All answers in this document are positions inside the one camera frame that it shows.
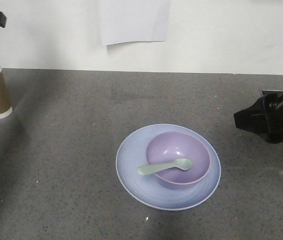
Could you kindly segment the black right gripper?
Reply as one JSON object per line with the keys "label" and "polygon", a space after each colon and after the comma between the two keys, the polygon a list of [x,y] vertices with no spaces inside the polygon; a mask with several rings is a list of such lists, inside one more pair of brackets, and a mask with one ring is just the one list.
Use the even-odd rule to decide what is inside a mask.
{"label": "black right gripper", "polygon": [[235,126],[254,133],[265,142],[283,142],[283,92],[274,91],[260,97],[251,107],[236,112]]}

